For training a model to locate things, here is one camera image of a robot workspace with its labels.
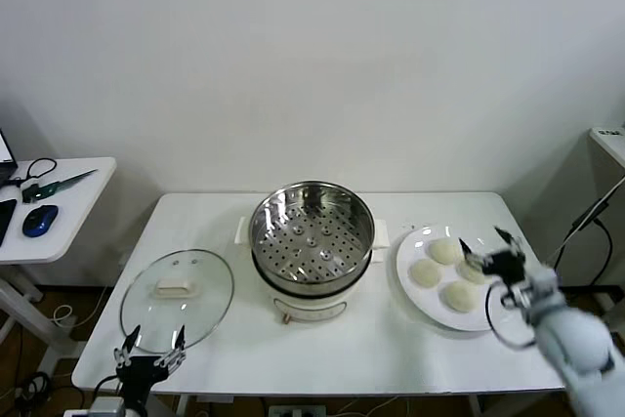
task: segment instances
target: clear glass lid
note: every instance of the clear glass lid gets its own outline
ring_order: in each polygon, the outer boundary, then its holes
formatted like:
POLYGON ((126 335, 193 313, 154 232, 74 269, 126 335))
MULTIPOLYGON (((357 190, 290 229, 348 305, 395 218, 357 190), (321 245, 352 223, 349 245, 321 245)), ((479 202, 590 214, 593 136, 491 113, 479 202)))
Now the clear glass lid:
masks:
POLYGON ((208 336, 228 311, 234 278, 228 263, 201 249, 163 256, 141 272, 121 304, 121 328, 128 336, 141 326, 135 347, 154 354, 172 350, 185 327, 189 348, 208 336))

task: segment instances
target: stainless steel steamer basket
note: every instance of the stainless steel steamer basket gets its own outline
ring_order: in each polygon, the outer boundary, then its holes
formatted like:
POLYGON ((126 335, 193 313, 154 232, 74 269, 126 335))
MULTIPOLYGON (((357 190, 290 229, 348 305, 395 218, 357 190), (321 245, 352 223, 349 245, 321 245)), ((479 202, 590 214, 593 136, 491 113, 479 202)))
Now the stainless steel steamer basket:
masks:
POLYGON ((346 188, 305 181, 272 193, 254 211, 254 265, 271 287, 318 299, 354 285, 371 259, 373 217, 346 188))

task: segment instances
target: computer mouse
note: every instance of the computer mouse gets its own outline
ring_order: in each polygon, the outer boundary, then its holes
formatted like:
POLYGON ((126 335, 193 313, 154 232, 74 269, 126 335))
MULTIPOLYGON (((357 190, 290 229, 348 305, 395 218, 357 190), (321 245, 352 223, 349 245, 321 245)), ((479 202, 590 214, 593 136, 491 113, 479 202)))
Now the computer mouse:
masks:
POLYGON ((23 221, 21 232, 30 238, 45 234, 59 215, 59 206, 42 205, 30 211, 23 221))

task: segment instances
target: dough ball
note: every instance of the dough ball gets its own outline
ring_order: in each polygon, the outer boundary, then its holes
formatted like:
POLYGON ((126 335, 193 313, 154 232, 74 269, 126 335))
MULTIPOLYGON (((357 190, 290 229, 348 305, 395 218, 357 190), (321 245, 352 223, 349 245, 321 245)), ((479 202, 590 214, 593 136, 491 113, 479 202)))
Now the dough ball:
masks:
POLYGON ((451 282, 442 289, 444 302, 458 313, 468 313, 478 307, 478 291, 465 280, 451 282))
POLYGON ((421 259, 410 268, 410 276, 424 288, 436 287, 442 279, 440 267, 431 259, 421 259))
POLYGON ((477 285, 484 285, 488 281, 483 273, 473 269, 467 264, 466 261, 461 262, 456 270, 461 277, 466 278, 470 282, 476 283, 477 285))
POLYGON ((430 243, 430 255, 435 261, 451 266, 465 259, 457 238, 435 239, 430 243))

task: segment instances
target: white wall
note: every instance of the white wall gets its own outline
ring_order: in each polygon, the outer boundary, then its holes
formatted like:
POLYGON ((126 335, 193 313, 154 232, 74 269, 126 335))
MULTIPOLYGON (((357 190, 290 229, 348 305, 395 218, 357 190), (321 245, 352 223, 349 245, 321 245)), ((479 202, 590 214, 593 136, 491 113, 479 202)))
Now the white wall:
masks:
POLYGON ((111 275, 164 191, 305 178, 497 190, 544 255, 596 196, 582 136, 623 122, 624 15, 622 0, 0 0, 17 153, 119 164, 77 246, 35 274, 111 275))

